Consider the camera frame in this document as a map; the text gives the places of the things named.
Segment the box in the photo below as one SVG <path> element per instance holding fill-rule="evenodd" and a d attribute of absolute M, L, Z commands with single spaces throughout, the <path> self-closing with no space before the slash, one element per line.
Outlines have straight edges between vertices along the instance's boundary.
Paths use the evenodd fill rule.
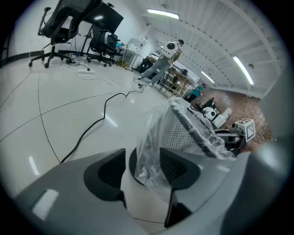
<path fill-rule="evenodd" d="M 236 122 L 235 125 L 245 134 L 245 143 L 255 137 L 255 125 L 253 119 L 246 118 Z"/>

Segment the black office chair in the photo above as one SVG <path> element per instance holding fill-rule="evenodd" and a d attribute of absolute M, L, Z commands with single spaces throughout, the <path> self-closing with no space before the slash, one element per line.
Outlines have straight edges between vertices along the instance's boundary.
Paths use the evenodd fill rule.
<path fill-rule="evenodd" d="M 121 54 L 120 52 L 122 51 L 122 49 L 117 50 L 116 49 L 116 44 L 117 42 L 119 42 L 120 40 L 118 39 L 117 35 L 115 34 L 111 34 L 108 35 L 107 37 L 107 50 L 106 50 L 106 54 L 108 54 L 110 56 L 109 60 L 110 62 L 112 62 L 112 64 L 114 64 L 114 56 L 122 56 L 123 54 Z"/>
<path fill-rule="evenodd" d="M 44 61 L 45 57 L 49 57 L 47 63 L 45 64 L 45 68 L 48 68 L 50 60 L 55 56 L 61 58 L 61 60 L 64 58 L 68 59 L 68 56 L 55 52 L 55 44 L 66 43 L 68 40 L 75 37 L 78 34 L 79 24 L 83 18 L 101 4 L 102 0 L 59 0 L 52 16 L 42 28 L 43 22 L 45 22 L 45 16 L 51 9 L 50 7 L 46 7 L 44 9 L 45 12 L 40 23 L 38 35 L 51 38 L 50 44 L 53 45 L 53 47 L 51 52 L 32 59 L 28 65 L 32 67 L 33 61 L 38 59 L 42 59 L 42 61 Z M 72 17 L 69 28 L 62 28 L 68 17 Z"/>
<path fill-rule="evenodd" d="M 91 59 L 98 60 L 99 62 L 104 63 L 104 67 L 107 66 L 109 63 L 108 59 L 102 56 L 102 53 L 104 53 L 104 45 L 105 45 L 105 34 L 108 32 L 107 29 L 101 29 L 96 25 L 93 25 L 93 37 L 89 44 L 88 50 L 87 50 L 87 61 L 90 63 Z M 98 55 L 90 54 L 89 50 L 93 52 L 99 53 Z"/>
<path fill-rule="evenodd" d="M 87 61 L 90 63 L 91 59 L 96 59 L 99 62 L 104 62 L 104 67 L 111 66 L 111 64 L 114 64 L 114 56 L 122 56 L 117 49 L 116 49 L 116 43 L 120 41 L 115 34 L 111 34 L 107 36 L 107 43 L 105 43 L 105 35 L 106 33 L 109 33 L 110 31 L 107 29 L 101 29 L 96 25 L 93 25 L 93 38 L 90 42 L 89 48 L 87 50 Z M 89 50 L 93 52 L 99 53 L 99 55 L 93 55 L 89 53 Z"/>

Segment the transparent plastic wrap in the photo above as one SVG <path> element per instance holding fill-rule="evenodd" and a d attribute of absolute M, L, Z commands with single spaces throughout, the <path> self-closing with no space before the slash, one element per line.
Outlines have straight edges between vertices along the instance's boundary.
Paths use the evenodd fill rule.
<path fill-rule="evenodd" d="M 182 98 L 171 98 L 153 109 L 145 131 L 138 139 L 135 178 L 149 190 L 169 200 L 170 185 L 160 168 L 160 148 L 176 149 L 198 156 L 234 160 L 225 142 L 213 131 L 210 121 L 199 112 L 189 111 Z"/>

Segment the gray plastic panel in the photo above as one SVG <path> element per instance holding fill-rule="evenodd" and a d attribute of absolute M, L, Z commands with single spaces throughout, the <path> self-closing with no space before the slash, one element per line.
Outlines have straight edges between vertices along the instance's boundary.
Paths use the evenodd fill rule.
<path fill-rule="evenodd" d="M 95 154 L 54 167 L 16 198 L 17 205 L 45 234 L 147 234 L 135 223 L 123 202 L 102 201 L 84 184 L 85 169 L 116 151 Z M 59 195 L 43 221 L 31 209 L 47 189 L 56 190 Z"/>

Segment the charging cable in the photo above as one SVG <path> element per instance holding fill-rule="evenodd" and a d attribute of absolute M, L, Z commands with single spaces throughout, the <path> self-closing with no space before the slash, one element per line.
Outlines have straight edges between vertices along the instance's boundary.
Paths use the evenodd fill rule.
<path fill-rule="evenodd" d="M 82 75 L 81 75 L 81 71 L 79 70 L 79 71 L 77 71 L 77 72 L 75 72 L 75 71 L 73 71 L 73 70 L 70 70 L 70 69 L 68 69 L 68 66 L 70 66 L 70 65 L 67 65 L 66 67 L 65 67 L 65 70 L 68 70 L 68 71 L 71 71 L 72 73 L 75 73 L 75 74 L 77 74 L 79 77 L 81 77 L 83 80 L 103 80 L 107 85 L 112 85 L 113 84 L 113 82 L 114 83 L 116 83 L 116 84 L 119 84 L 120 85 L 120 83 L 118 82 L 118 81 L 120 81 L 121 79 L 120 78 L 84 78 Z"/>

